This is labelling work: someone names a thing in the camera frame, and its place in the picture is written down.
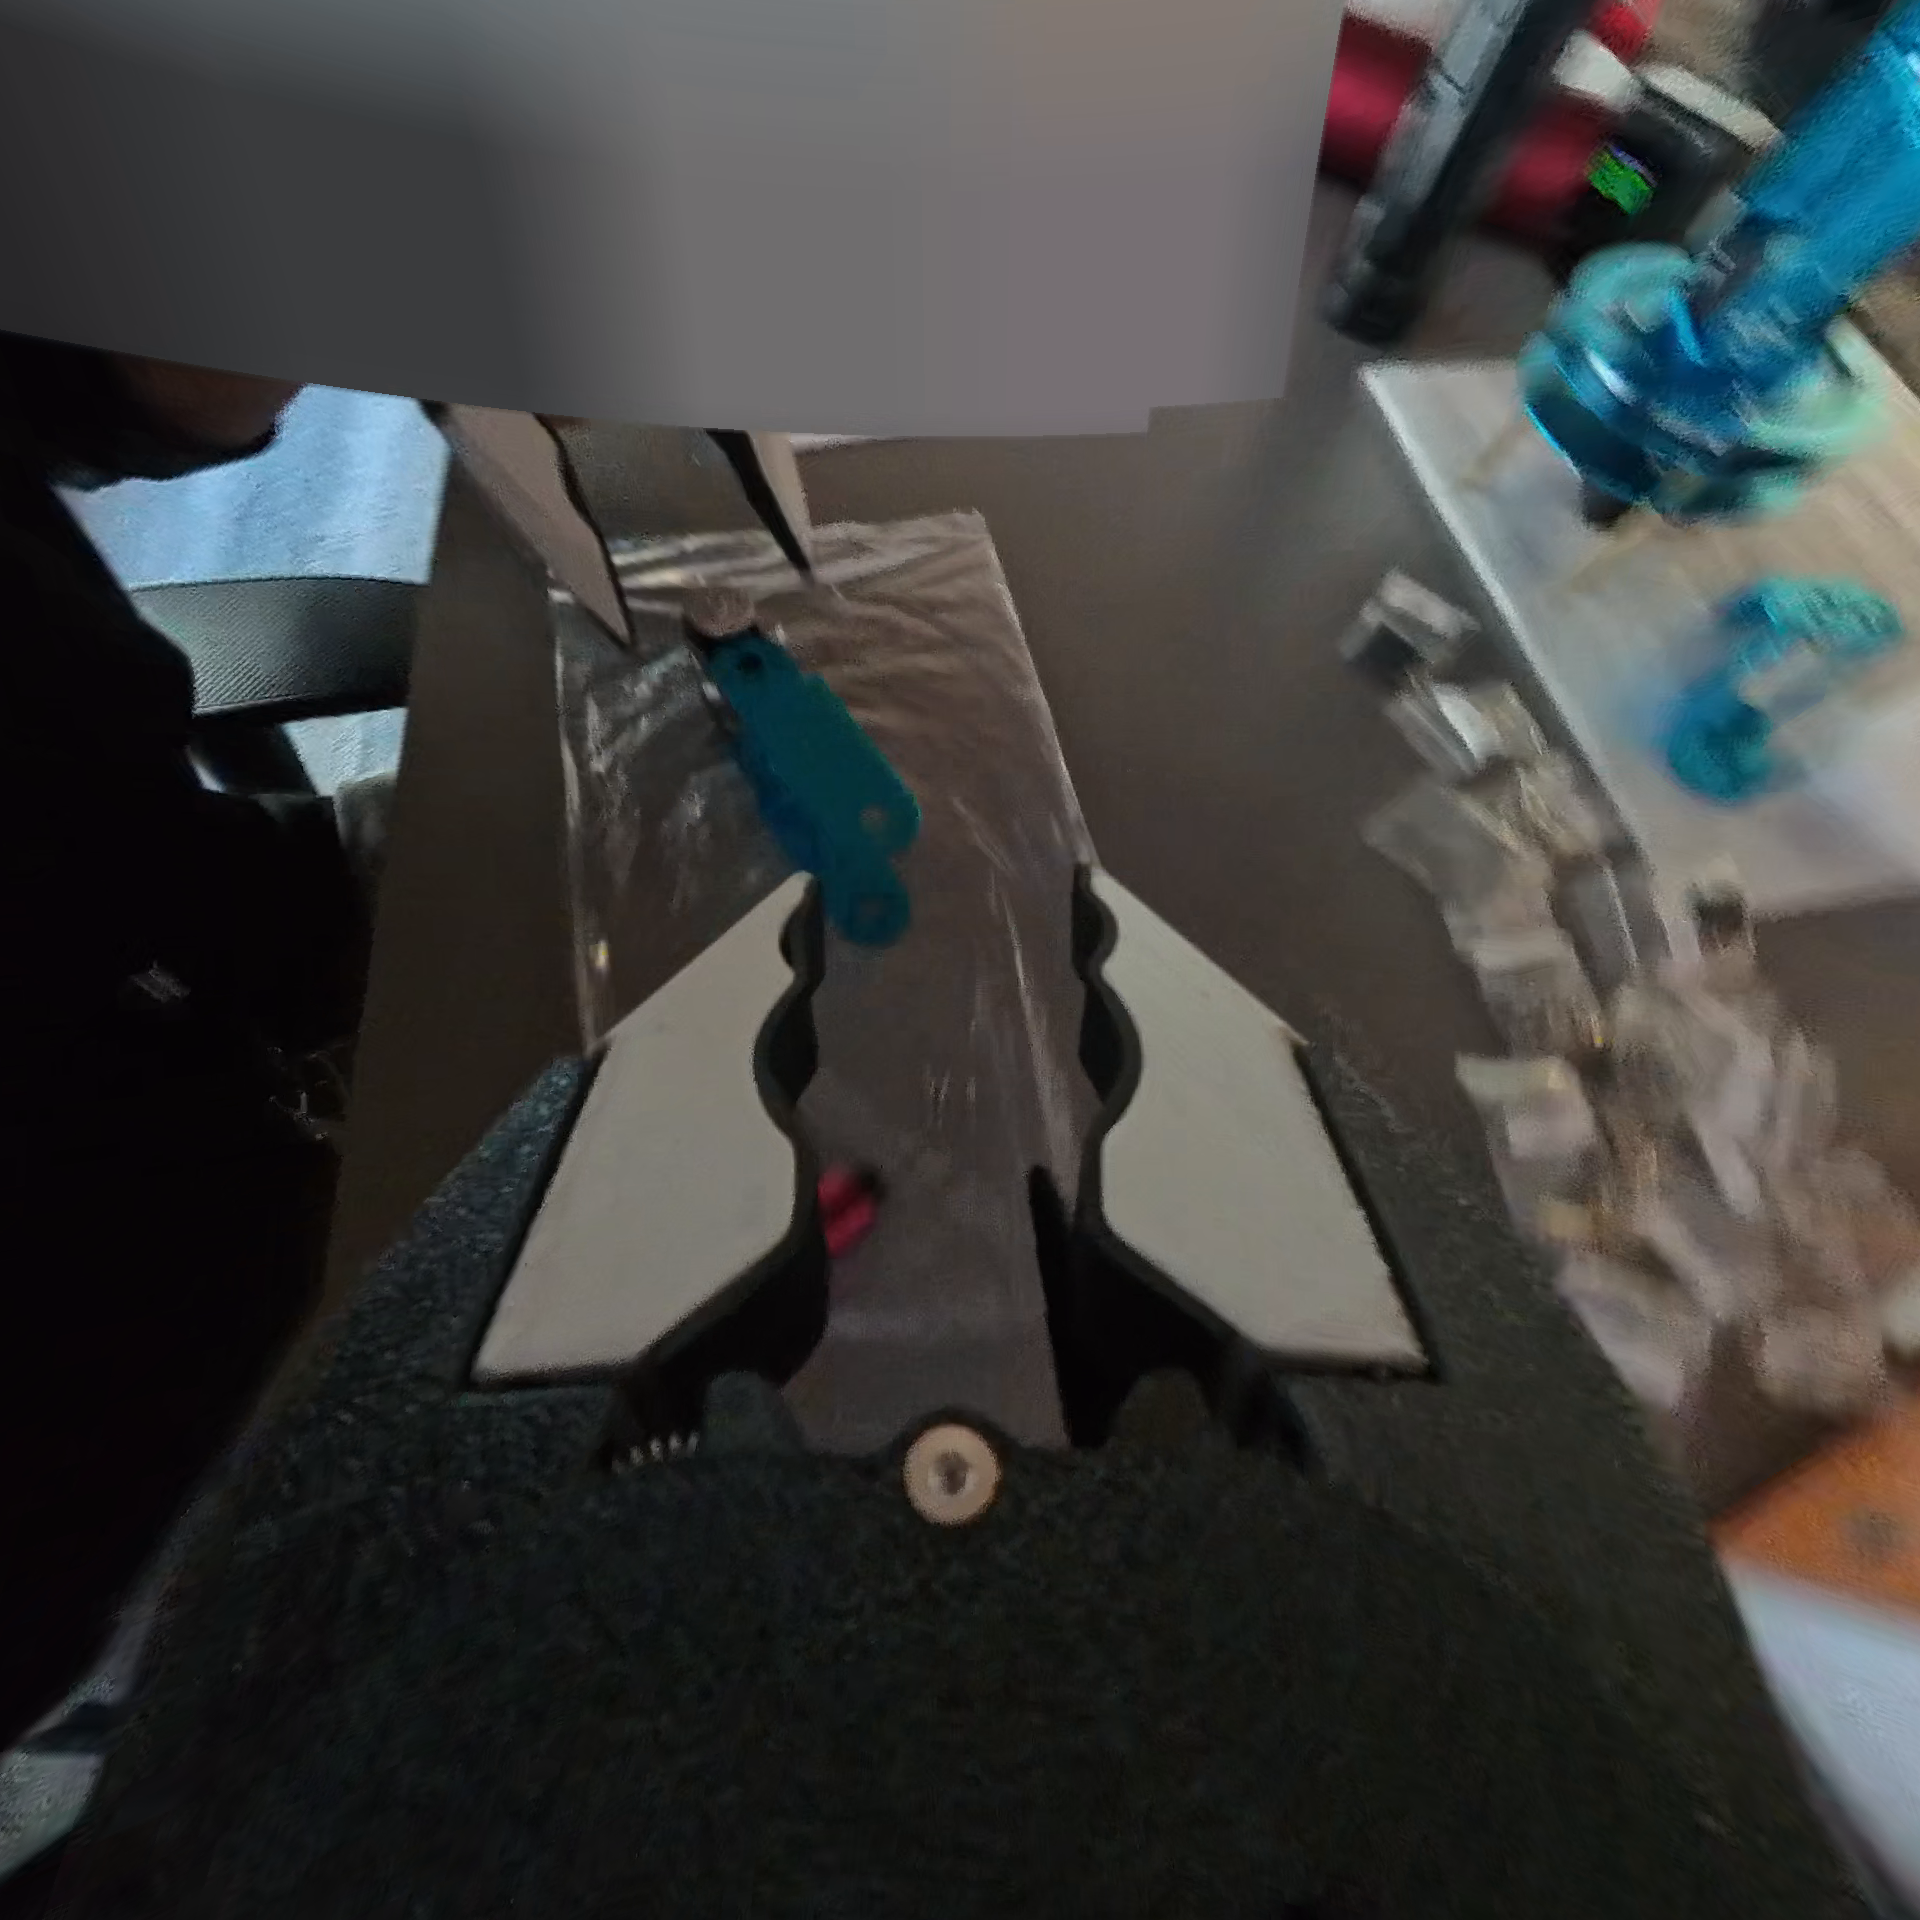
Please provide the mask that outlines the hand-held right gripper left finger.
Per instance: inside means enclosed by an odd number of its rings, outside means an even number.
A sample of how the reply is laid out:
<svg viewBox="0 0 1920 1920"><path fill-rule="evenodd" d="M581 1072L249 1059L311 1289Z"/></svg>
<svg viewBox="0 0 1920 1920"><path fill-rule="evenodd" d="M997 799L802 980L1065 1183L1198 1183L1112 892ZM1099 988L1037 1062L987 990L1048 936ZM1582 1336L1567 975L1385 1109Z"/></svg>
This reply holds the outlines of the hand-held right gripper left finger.
<svg viewBox="0 0 1920 1920"><path fill-rule="evenodd" d="M811 1236L818 883L787 876L594 1052L471 1382L669 1365Z"/></svg>

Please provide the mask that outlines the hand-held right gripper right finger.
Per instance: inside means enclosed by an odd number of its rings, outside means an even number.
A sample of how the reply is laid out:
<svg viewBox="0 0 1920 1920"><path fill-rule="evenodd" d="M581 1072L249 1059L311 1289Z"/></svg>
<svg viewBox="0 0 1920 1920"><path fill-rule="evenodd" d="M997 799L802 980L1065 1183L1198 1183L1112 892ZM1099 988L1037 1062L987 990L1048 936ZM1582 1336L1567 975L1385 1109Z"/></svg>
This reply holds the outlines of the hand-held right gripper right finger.
<svg viewBox="0 0 1920 1920"><path fill-rule="evenodd" d="M1425 1382L1405 1266L1308 1042L1105 869L1069 888L1074 1189L1034 1196L1069 1446L1105 1446L1149 1380L1239 1446L1288 1380Z"/></svg>

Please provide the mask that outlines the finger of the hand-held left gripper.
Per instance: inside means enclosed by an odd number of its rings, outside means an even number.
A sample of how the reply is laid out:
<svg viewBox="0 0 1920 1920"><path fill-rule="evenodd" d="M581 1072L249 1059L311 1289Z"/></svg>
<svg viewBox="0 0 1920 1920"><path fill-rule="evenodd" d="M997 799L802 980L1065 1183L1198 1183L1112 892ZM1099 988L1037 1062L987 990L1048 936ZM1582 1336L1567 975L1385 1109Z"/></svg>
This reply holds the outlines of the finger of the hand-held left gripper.
<svg viewBox="0 0 1920 1920"><path fill-rule="evenodd" d="M747 429L701 429L725 458L759 526L779 555L807 580L818 580L811 509L802 490L799 458L789 433Z"/></svg>
<svg viewBox="0 0 1920 1920"><path fill-rule="evenodd" d="M439 406L439 430L549 589L628 652L635 628L611 548L589 515L559 430L541 415L499 406Z"/></svg>

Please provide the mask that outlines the black servo with blue bracket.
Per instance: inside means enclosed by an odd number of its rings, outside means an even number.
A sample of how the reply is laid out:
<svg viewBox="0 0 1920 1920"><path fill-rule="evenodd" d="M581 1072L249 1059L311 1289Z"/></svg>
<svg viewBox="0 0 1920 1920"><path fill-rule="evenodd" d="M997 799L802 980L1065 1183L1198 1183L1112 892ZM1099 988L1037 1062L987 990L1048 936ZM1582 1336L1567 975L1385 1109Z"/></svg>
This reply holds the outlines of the black servo with blue bracket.
<svg viewBox="0 0 1920 1920"><path fill-rule="evenodd" d="M818 883L832 928L865 949L897 942L912 923L899 865L922 832L909 782L742 590L691 595L684 635L764 826Z"/></svg>

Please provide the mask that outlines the clear plastic bag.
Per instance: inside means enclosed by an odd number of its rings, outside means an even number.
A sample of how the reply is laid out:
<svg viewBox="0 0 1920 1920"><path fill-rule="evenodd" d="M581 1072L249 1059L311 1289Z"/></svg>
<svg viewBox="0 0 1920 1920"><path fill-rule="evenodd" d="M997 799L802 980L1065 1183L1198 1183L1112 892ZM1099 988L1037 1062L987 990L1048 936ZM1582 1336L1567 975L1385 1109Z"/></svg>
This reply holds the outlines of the clear plastic bag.
<svg viewBox="0 0 1920 1920"><path fill-rule="evenodd" d="M904 936L828 935L811 999L807 1135L819 1160L875 1169L884 1203L835 1256L828 1329L787 1400L841 1455L945 1408L1057 1446L1025 1179L1044 1169L1071 1196L1091 1119L1071 966L1091 839L987 519L837 522L818 563L807 589L767 535L631 539L631 649L555 595L582 1033L598 1042L792 870L684 638L689 595L738 589L922 812Z"/></svg>

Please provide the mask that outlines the grey office chair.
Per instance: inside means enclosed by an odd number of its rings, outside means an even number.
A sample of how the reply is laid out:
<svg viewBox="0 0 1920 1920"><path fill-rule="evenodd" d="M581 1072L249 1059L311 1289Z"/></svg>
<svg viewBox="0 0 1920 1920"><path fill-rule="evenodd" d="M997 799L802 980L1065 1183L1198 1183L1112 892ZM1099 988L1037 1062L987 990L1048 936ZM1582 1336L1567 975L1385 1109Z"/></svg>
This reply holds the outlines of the grey office chair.
<svg viewBox="0 0 1920 1920"><path fill-rule="evenodd" d="M194 676L202 725L274 725L408 703L427 589L372 576L264 576L132 589Z"/></svg>

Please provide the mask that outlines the pile of small hardware bags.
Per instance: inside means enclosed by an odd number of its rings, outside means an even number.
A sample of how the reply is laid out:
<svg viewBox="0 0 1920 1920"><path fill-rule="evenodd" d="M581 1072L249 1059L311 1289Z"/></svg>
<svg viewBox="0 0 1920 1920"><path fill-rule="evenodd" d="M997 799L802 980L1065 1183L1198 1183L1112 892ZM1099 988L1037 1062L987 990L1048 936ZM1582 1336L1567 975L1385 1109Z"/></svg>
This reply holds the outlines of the pile of small hardware bags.
<svg viewBox="0 0 1920 1920"><path fill-rule="evenodd" d="M1734 879L1635 913L1627 842L1517 686L1457 680L1462 609L1399 569L1341 656L1421 759L1359 838L1437 909L1498 1049L1459 1056L1515 1226L1629 1392L1679 1419L1727 1362L1789 1415L1891 1386L1918 1226L1837 1136L1837 1073L1781 1005Z"/></svg>

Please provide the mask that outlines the person's black top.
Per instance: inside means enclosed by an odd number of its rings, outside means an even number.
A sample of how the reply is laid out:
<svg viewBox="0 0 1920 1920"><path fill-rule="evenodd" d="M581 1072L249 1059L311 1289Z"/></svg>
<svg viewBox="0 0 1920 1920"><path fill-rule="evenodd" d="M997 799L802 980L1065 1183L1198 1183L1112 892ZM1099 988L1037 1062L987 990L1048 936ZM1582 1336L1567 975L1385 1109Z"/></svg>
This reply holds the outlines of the person's black top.
<svg viewBox="0 0 1920 1920"><path fill-rule="evenodd" d="M317 1283L367 899L217 792L197 680L64 490L274 440L295 382L4 333L4 1742L82 1678Z"/></svg>

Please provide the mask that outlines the orange and white box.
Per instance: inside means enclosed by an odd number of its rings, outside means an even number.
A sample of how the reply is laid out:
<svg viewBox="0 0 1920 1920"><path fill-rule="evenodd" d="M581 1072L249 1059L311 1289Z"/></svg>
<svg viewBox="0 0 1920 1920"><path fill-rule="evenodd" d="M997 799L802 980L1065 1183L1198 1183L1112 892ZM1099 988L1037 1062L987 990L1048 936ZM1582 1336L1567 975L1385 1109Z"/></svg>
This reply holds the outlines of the orange and white box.
<svg viewBox="0 0 1920 1920"><path fill-rule="evenodd" d="M1837 1832L1918 1912L1918 1395L1765 1482L1715 1545Z"/></svg>

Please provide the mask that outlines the red cylindrical case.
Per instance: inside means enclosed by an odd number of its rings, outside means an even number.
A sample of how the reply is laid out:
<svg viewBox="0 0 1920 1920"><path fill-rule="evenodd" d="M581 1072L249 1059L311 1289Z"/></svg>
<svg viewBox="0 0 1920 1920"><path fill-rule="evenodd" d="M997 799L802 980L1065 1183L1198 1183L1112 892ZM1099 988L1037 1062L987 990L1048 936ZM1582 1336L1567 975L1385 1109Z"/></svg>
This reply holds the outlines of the red cylindrical case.
<svg viewBox="0 0 1920 1920"><path fill-rule="evenodd" d="M1349 3L1331 65L1319 170L1362 189L1375 180L1405 100L1457 3ZM1589 165L1632 98L1662 3L1595 3L1507 160L1484 223L1542 243L1557 236Z"/></svg>

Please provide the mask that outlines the black ribbed cylinder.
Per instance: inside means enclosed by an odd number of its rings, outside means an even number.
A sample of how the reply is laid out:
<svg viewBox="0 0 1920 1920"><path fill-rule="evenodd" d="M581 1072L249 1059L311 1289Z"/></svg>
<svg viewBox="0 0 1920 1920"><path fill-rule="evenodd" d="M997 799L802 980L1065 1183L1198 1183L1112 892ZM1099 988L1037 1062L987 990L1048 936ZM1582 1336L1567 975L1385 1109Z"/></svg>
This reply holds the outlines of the black ribbed cylinder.
<svg viewBox="0 0 1920 1920"><path fill-rule="evenodd" d="M1424 313L1452 239L1548 90L1592 3L1459 3L1388 135L1325 283L1322 313L1362 345Z"/></svg>

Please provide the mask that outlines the white foam sheet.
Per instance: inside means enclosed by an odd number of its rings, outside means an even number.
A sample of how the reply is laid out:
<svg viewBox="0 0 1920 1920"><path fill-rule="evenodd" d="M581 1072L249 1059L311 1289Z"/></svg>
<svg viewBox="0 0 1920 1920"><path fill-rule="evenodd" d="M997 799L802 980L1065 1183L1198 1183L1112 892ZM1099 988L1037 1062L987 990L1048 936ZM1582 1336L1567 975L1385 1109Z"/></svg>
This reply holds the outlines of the white foam sheet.
<svg viewBox="0 0 1920 1920"><path fill-rule="evenodd" d="M1918 896L1918 396L1899 380L1877 436L1789 515L1641 538L1581 519L1509 362L1381 362L1359 380L1662 888L1724 863L1769 919ZM1718 605L1765 576L1872 589L1905 642L1804 716L1804 780L1719 806L1669 775L1662 722L1715 656Z"/></svg>

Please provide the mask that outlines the black device with green display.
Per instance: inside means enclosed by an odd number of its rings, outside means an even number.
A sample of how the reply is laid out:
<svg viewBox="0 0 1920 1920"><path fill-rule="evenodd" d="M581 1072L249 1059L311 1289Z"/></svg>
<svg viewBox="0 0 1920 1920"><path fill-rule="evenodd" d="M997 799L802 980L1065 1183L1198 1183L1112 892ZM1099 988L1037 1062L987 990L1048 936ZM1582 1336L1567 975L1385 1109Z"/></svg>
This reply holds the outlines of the black device with green display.
<svg viewBox="0 0 1920 1920"><path fill-rule="evenodd" d="M1557 239L1559 270L1621 243L1685 243L1774 138L1777 123L1737 90L1685 65L1641 65L1578 173Z"/></svg>

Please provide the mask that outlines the small blue metal bracket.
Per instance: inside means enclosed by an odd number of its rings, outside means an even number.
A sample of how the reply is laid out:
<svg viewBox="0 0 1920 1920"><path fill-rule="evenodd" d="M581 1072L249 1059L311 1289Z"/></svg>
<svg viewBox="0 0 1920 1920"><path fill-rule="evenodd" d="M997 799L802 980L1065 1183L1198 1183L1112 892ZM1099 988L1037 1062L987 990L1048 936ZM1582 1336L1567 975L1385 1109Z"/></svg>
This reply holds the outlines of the small blue metal bracket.
<svg viewBox="0 0 1920 1920"><path fill-rule="evenodd" d="M1784 795L1805 775L1795 730L1835 716L1905 645L1888 598L1847 576L1762 576L1715 613L1715 656L1672 699L1669 778L1718 806Z"/></svg>

